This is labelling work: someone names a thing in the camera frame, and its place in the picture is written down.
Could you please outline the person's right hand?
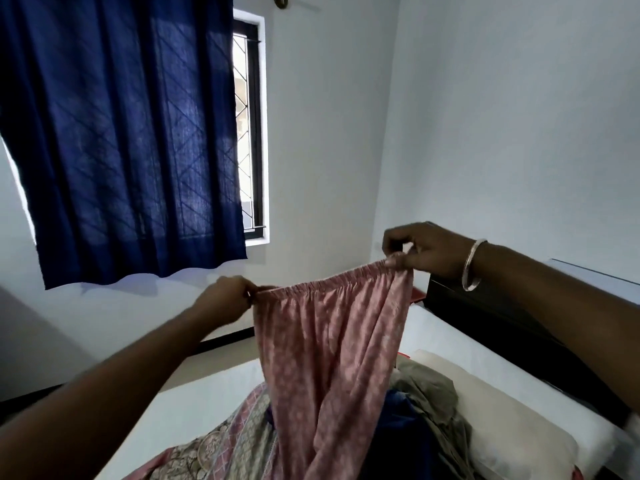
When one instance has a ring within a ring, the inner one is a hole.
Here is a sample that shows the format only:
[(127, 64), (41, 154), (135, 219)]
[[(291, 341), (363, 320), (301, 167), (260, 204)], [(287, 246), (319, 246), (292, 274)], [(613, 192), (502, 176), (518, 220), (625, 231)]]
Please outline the person's right hand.
[(474, 240), (430, 222), (386, 229), (382, 250), (386, 258), (395, 252), (414, 252), (416, 268), (448, 279), (460, 279)]

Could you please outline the person's left hand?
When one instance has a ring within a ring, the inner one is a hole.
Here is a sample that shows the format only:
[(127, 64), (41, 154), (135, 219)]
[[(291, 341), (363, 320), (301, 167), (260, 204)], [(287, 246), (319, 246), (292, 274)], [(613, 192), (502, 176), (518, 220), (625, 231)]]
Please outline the person's left hand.
[(192, 310), (213, 329), (236, 322), (249, 310), (244, 300), (242, 276), (222, 276), (195, 300)]

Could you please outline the pink patterned elastic-waist pants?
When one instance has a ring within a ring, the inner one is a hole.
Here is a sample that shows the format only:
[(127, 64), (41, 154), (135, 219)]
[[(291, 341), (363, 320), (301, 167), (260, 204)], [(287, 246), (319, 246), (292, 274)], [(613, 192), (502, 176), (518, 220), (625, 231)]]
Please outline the pink patterned elastic-waist pants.
[(379, 261), (257, 293), (254, 329), (277, 439), (269, 480), (357, 480), (412, 289), (412, 271)]

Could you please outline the person's right forearm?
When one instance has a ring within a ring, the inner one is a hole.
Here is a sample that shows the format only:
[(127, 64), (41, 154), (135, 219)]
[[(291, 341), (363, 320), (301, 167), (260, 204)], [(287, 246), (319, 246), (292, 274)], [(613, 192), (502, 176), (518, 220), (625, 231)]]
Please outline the person's right forearm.
[(535, 318), (640, 416), (640, 305), (496, 244), (474, 271)]

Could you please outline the person's left forearm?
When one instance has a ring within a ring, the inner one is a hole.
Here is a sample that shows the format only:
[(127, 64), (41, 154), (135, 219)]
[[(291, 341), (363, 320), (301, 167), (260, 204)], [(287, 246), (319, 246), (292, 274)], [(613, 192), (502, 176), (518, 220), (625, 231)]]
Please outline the person's left forearm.
[(0, 428), (0, 480), (94, 480), (220, 318), (192, 306), (21, 412)]

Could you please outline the silver bangle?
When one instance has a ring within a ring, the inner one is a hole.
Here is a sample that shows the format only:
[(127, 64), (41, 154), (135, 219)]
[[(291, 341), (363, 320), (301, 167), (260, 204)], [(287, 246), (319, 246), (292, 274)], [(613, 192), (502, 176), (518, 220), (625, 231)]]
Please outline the silver bangle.
[(478, 249), (487, 242), (487, 239), (476, 240), (468, 252), (461, 275), (461, 287), (465, 292), (476, 290), (482, 281), (482, 278), (474, 271), (474, 259)]

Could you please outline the dark wooden headboard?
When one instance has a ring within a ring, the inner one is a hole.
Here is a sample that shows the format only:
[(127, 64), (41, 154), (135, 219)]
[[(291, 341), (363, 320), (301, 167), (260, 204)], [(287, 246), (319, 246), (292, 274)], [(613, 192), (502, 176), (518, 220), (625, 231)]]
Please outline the dark wooden headboard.
[(431, 276), (423, 304), (428, 311), (503, 359), (624, 427), (631, 409), (564, 343), (529, 313), (485, 283), (466, 292), (452, 280)]

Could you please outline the olive green garment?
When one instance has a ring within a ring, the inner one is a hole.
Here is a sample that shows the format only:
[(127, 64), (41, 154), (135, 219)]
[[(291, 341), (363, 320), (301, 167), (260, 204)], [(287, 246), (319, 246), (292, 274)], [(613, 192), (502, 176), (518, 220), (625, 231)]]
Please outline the olive green garment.
[(434, 437), (435, 457), (443, 480), (477, 480), (470, 454), (473, 429), (458, 411), (453, 381), (402, 354), (389, 382), (404, 394)]

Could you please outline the patterned pink beige cloth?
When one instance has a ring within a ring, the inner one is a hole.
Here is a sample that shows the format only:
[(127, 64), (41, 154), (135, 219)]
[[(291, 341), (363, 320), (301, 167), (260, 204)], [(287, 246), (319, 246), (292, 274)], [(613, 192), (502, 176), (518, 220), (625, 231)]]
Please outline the patterned pink beige cloth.
[(122, 480), (279, 480), (270, 411), (261, 383), (208, 434), (168, 448)]

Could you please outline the black-framed window with grille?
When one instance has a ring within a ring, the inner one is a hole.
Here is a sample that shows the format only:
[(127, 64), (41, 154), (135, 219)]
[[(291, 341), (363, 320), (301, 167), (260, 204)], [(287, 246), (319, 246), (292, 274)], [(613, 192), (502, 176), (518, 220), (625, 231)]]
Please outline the black-framed window with grille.
[(269, 243), (265, 19), (234, 9), (237, 166), (245, 243)]

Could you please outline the dark blue garment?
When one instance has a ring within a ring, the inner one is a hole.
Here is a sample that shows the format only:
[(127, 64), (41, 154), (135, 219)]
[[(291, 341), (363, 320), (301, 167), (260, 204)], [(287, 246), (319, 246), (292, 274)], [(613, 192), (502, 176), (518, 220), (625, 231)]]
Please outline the dark blue garment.
[(434, 435), (400, 392), (268, 389), (278, 454), (274, 480), (440, 480)]

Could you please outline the white pillow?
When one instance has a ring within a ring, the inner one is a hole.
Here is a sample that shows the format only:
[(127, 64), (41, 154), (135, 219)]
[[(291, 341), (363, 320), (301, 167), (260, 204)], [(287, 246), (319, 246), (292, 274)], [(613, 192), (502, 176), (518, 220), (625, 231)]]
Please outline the white pillow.
[(578, 445), (565, 430), (436, 354), (411, 359), (452, 380), (456, 410), (472, 428), (470, 459), (485, 480), (573, 480)]

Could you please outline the dark blue curtain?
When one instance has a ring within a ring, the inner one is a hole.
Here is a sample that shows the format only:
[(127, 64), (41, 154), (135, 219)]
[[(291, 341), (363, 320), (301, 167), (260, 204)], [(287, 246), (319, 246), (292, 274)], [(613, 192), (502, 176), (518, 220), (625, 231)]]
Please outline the dark blue curtain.
[(0, 133), (46, 290), (247, 258), (234, 0), (0, 0)]

